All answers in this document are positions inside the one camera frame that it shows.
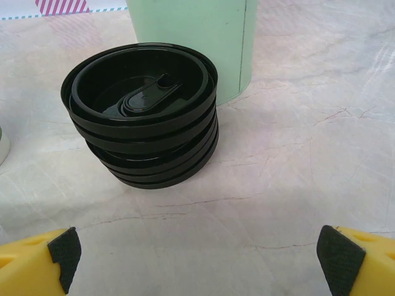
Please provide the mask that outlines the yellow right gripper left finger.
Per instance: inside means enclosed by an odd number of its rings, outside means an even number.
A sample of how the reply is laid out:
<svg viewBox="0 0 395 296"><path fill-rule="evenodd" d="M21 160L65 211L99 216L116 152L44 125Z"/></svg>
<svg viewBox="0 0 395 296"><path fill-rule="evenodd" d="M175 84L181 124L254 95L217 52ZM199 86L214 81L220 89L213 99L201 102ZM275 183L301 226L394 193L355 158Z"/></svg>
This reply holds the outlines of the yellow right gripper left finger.
<svg viewBox="0 0 395 296"><path fill-rule="evenodd" d="M67 295L81 258L74 227L1 246L1 295Z"/></svg>

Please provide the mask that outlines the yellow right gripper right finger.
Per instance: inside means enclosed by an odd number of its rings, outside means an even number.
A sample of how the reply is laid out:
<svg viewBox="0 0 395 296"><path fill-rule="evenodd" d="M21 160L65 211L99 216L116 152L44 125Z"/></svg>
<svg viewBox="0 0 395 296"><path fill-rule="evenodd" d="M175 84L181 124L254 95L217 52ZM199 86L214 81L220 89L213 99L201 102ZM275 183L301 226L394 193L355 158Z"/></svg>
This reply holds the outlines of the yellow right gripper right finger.
<svg viewBox="0 0 395 296"><path fill-rule="evenodd" d="M394 239L324 225L317 257L332 295L394 295Z"/></svg>

